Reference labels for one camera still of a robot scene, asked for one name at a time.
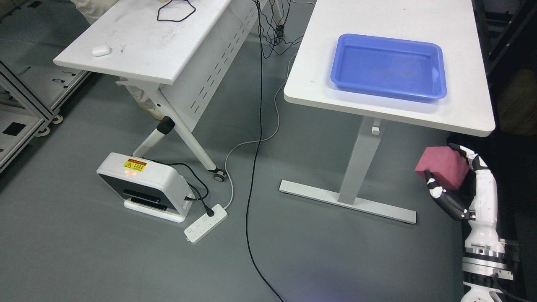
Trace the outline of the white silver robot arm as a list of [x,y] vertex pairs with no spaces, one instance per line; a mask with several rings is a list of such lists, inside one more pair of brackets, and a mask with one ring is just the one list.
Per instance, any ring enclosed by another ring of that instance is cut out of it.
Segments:
[[465,248],[462,258],[463,302],[527,302],[513,293],[515,274],[520,264],[520,244],[501,239],[505,252],[493,252],[477,245]]

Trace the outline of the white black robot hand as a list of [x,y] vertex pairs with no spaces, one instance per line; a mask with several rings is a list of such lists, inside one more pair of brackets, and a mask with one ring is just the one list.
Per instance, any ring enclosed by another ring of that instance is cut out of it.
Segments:
[[477,245],[493,252],[505,252],[497,233],[498,195],[495,178],[487,163],[468,147],[449,143],[448,146],[459,152],[468,163],[469,170],[475,174],[475,195],[469,207],[453,191],[443,188],[429,170],[425,170],[428,192],[435,203],[453,220],[467,220],[471,227],[470,235],[464,241],[465,248]]

